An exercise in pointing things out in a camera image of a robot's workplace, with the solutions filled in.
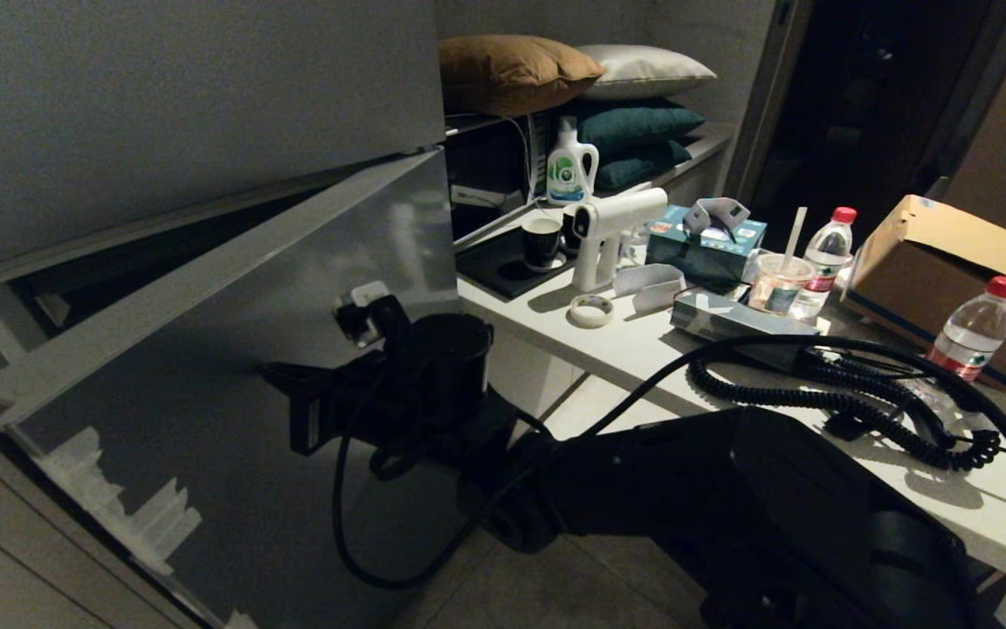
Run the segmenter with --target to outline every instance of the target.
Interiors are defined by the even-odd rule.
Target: water bottle
[[[973,381],[1006,338],[1006,276],[991,279],[981,297],[970,299],[946,320],[928,361]]]
[[[795,295],[791,317],[813,319],[818,317],[830,299],[830,289],[841,268],[851,258],[851,223],[856,220],[856,210],[838,207],[833,210],[833,220],[821,227],[806,247],[806,262],[814,266],[814,279],[806,283]]]

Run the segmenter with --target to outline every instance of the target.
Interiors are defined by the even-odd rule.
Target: beige pillow
[[[603,43],[576,49],[604,66],[604,75],[581,96],[588,101],[659,99],[716,78],[693,56],[666,48]]]
[[[543,36],[451,36],[440,41],[445,111],[523,116],[558,107],[596,83],[600,63]]]

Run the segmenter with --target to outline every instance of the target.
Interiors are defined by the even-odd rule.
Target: teal tissue box
[[[767,223],[744,220],[729,234],[713,222],[702,234],[688,234],[682,227],[682,218],[688,210],[671,204],[666,207],[666,215],[651,223],[647,264],[681,268],[690,283],[739,282],[751,251],[764,240]]]

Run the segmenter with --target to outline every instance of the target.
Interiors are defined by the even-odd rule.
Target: black robotic arm
[[[371,327],[387,338],[383,350],[335,369],[264,368],[291,400],[297,453],[342,438],[333,524],[356,577],[417,586],[476,526],[519,553],[537,553],[560,533],[630,534],[654,539],[701,583],[710,596],[702,614],[714,629],[975,625],[963,542],[796,420],[741,407],[599,434],[690,354],[581,437],[559,442],[487,385],[490,326],[467,314],[408,323],[393,297],[376,301],[364,314],[381,313]],[[815,340],[859,342],[790,342]],[[739,342],[787,339],[710,348]],[[509,447],[519,421],[536,430]],[[470,519],[418,576],[376,577],[347,552],[340,490],[350,439],[375,446],[371,470],[383,480],[423,461],[460,471],[459,504]]]

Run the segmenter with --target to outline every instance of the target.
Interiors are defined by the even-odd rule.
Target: plastic cup
[[[800,258],[791,258],[783,267],[785,255],[765,254],[756,258],[756,280],[747,306],[773,315],[786,315],[798,291],[814,279],[814,266]]]

